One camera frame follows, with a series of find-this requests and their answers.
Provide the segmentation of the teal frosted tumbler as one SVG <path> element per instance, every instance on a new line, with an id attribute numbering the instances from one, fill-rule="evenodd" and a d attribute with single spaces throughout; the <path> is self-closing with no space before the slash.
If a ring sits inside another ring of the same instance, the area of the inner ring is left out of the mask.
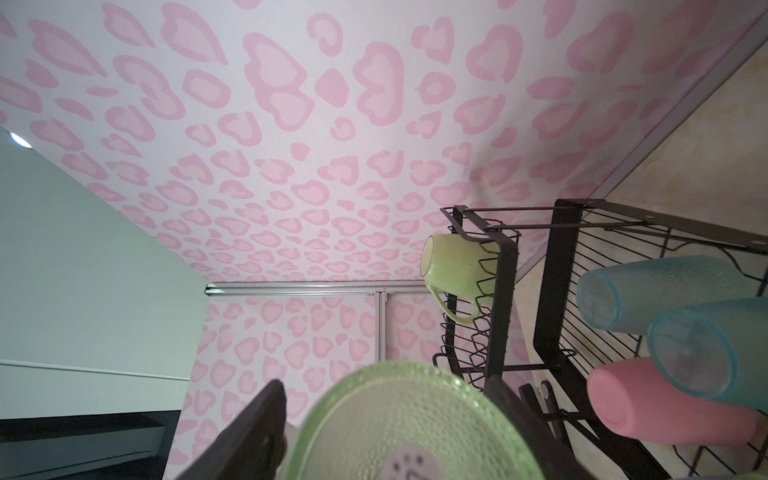
<path id="1" fill-rule="evenodd" d="M 653 363 L 693 397 L 767 410 L 767 299 L 668 310 L 648 332 Z"/>
<path id="2" fill-rule="evenodd" d="M 588 271 L 577 282 L 576 304 L 594 329 L 644 335 L 665 311 L 753 295 L 752 283 L 732 263 L 682 256 Z"/>

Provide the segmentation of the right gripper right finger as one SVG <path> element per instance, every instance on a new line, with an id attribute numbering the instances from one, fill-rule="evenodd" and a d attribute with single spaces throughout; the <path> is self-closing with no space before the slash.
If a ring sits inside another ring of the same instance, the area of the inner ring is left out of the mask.
<path id="1" fill-rule="evenodd" d="M 544 479 L 594 479 L 545 422 L 499 376 L 485 381 L 484 395 L 498 407 L 525 444 L 524 451 Z"/>

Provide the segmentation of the pink cup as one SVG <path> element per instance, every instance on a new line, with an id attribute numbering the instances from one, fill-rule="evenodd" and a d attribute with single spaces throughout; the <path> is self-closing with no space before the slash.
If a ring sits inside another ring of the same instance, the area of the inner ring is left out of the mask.
<path id="1" fill-rule="evenodd" d="M 687 395 L 672 386 L 649 358 L 595 368 L 587 393 L 611 432 L 665 445 L 739 446 L 754 436 L 757 413 Z"/>

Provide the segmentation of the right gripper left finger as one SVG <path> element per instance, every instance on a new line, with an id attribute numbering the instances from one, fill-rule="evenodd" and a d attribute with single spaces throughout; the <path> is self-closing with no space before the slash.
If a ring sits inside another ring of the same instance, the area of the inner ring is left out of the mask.
<path id="1" fill-rule="evenodd" d="M 287 453 L 284 385 L 272 380 L 213 443 L 181 473 L 181 480 L 274 480 Z"/>

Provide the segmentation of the light green mug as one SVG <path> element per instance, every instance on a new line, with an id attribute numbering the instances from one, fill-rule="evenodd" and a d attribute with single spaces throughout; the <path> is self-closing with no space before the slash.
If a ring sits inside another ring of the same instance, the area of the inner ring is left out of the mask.
<path id="1" fill-rule="evenodd" d="M 467 305 L 457 305 L 457 312 L 442 304 L 444 313 L 454 322 L 473 323 L 483 308 L 493 305 L 499 246 L 493 242 L 475 242 L 458 234 L 430 236 L 422 251 L 420 275 L 426 288 L 440 302 L 441 295 L 453 295 Z"/>

